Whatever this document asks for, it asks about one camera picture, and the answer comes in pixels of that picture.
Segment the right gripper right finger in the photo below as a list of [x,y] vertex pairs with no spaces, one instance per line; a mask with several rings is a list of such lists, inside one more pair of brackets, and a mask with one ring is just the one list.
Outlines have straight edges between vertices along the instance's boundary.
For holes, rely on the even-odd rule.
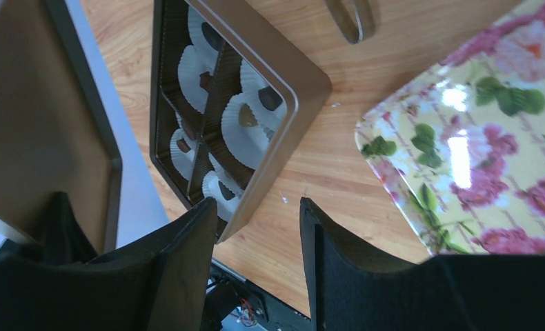
[[545,330],[545,255],[441,254],[414,264],[300,201],[314,330]]

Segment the brown rectangular chocolate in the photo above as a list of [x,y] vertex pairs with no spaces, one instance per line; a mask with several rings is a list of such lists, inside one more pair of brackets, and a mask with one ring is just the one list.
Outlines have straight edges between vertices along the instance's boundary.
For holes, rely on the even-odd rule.
[[199,78],[200,78],[200,81],[199,81],[200,88],[202,88],[206,92],[210,92],[210,88],[212,85],[212,75],[208,71],[206,71],[201,73],[199,75]]

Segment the dark round chocolate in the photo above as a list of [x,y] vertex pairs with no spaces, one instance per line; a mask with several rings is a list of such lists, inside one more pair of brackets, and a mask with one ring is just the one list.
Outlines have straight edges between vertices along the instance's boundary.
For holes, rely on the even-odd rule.
[[236,197],[236,194],[227,188],[221,181],[218,181],[219,191],[224,201],[232,200]]

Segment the metallic box lid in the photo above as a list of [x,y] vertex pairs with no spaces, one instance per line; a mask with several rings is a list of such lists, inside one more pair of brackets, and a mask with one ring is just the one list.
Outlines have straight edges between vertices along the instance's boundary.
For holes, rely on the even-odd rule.
[[122,160],[67,1],[0,1],[0,234],[41,243],[68,195],[97,252],[117,242]]

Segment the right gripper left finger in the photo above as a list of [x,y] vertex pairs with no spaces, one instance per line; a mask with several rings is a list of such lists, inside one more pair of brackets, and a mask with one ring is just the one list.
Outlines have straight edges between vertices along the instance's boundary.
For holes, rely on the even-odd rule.
[[217,204],[86,263],[0,253],[0,330],[198,330]]

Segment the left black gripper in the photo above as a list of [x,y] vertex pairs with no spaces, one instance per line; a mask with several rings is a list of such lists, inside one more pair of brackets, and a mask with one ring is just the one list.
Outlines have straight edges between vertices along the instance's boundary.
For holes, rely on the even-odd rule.
[[86,263],[98,256],[77,223],[65,192],[54,193],[41,220],[44,228],[40,247],[7,239],[0,247],[0,253],[44,264]]

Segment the dark oval chocolate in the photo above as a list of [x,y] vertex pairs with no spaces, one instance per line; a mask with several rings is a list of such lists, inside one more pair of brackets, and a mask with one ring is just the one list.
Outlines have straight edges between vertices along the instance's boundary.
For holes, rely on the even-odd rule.
[[201,31],[208,45],[215,52],[219,52],[223,47],[223,44],[225,44],[225,41],[219,35],[219,33],[209,23],[206,22],[203,22],[201,24]]

